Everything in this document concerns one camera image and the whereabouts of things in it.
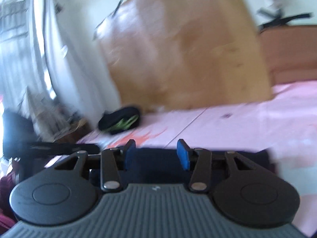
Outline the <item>maroon sleeved right forearm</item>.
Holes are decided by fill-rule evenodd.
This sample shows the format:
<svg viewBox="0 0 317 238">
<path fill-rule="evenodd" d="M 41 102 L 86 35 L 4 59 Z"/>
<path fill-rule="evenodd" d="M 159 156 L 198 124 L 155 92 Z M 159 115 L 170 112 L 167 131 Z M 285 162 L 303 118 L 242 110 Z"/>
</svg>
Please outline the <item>maroon sleeved right forearm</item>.
<svg viewBox="0 0 317 238">
<path fill-rule="evenodd" d="M 1 236 L 10 230 L 18 221 L 10 206 L 9 198 L 17 185 L 16 177 L 21 169 L 20 161 L 12 160 L 12 170 L 1 178 Z"/>
</svg>

